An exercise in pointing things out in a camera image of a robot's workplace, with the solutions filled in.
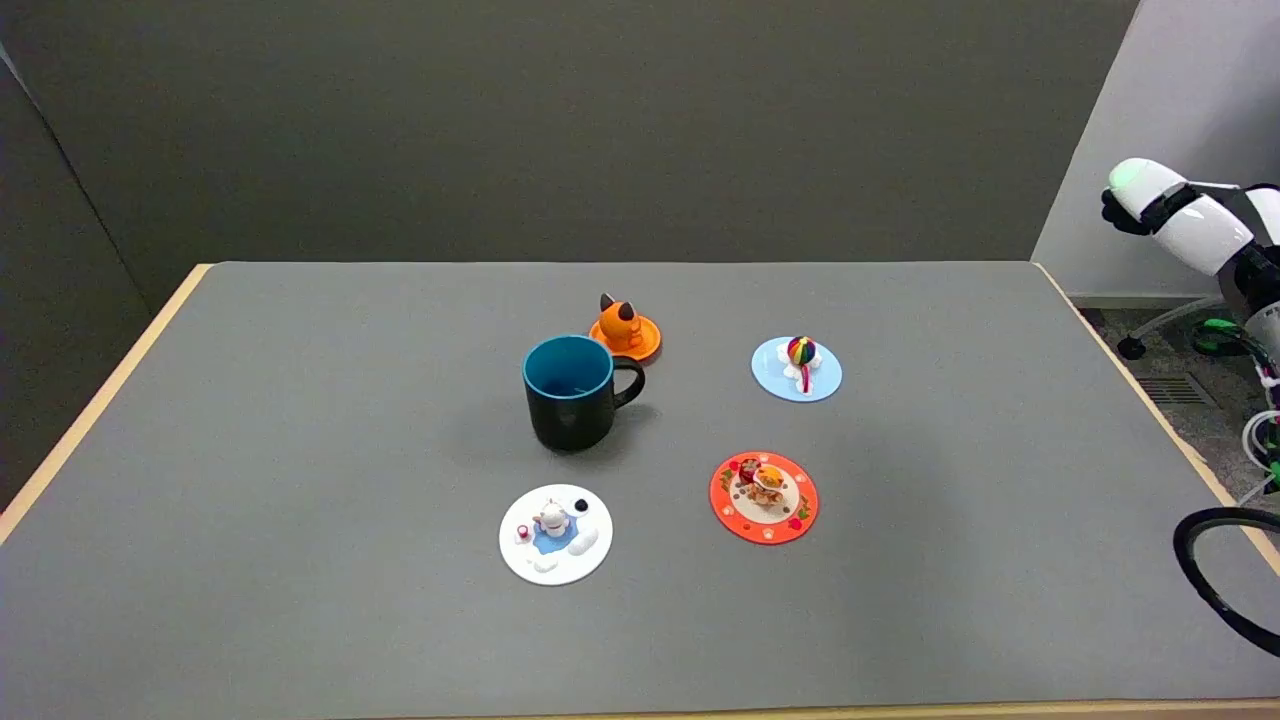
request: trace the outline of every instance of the black cable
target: black cable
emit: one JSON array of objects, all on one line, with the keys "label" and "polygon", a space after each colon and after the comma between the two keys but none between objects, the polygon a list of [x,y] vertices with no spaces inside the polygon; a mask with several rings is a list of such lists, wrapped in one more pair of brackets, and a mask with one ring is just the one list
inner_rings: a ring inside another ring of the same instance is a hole
[{"label": "black cable", "polygon": [[1174,530],[1174,555],[1178,556],[1178,565],[1201,598],[1240,637],[1280,657],[1280,635],[1233,610],[1213,589],[1213,585],[1208,584],[1204,573],[1196,562],[1196,541],[1204,530],[1220,525],[1245,525],[1280,533],[1280,515],[1249,507],[1210,507],[1192,512],[1181,523],[1178,523],[1178,528]]}]

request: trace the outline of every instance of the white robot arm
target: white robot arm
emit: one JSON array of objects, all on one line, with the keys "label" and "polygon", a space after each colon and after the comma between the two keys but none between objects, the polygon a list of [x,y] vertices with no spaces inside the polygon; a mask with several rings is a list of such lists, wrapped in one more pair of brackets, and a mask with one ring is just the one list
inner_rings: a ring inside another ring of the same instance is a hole
[{"label": "white robot arm", "polygon": [[1244,329],[1280,361],[1280,188],[1190,182],[1140,158],[1116,165],[1102,193],[1116,229],[1149,234],[1188,266],[1215,275]]}]

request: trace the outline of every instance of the mug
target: mug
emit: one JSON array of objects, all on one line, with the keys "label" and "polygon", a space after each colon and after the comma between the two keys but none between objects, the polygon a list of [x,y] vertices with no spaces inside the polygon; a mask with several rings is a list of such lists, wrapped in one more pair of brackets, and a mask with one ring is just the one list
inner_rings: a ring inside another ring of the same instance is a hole
[{"label": "mug", "polygon": [[[631,370],[636,379],[613,392],[613,372]],[[644,389],[644,368],[614,357],[599,342],[580,334],[553,337],[525,356],[525,397],[534,434],[552,450],[585,450],[613,427],[613,411]]]}]

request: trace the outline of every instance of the gray wall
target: gray wall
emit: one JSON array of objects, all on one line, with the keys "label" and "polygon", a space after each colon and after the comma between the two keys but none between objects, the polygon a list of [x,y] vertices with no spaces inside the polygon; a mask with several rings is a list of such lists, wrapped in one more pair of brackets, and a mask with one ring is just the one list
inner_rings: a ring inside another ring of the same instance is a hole
[{"label": "gray wall", "polygon": [[0,67],[0,507],[148,315],[40,115]]},{"label": "gray wall", "polygon": [[155,306],[221,259],[1025,259],[1134,1],[0,6]]}]

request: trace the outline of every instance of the light blue coaster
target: light blue coaster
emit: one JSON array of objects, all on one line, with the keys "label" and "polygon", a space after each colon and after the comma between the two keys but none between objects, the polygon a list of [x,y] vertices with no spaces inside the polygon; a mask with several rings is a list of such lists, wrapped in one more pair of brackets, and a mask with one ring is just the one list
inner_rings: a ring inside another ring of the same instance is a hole
[{"label": "light blue coaster", "polygon": [[796,387],[799,380],[783,375],[790,363],[778,357],[778,346],[786,347],[795,336],[776,337],[765,341],[755,348],[751,355],[751,374],[760,387],[783,400],[792,402],[817,402],[831,397],[840,388],[840,382],[845,378],[845,372],[840,366],[840,359],[827,348],[826,345],[815,342],[818,357],[822,363],[809,372],[810,393],[804,395]]}]

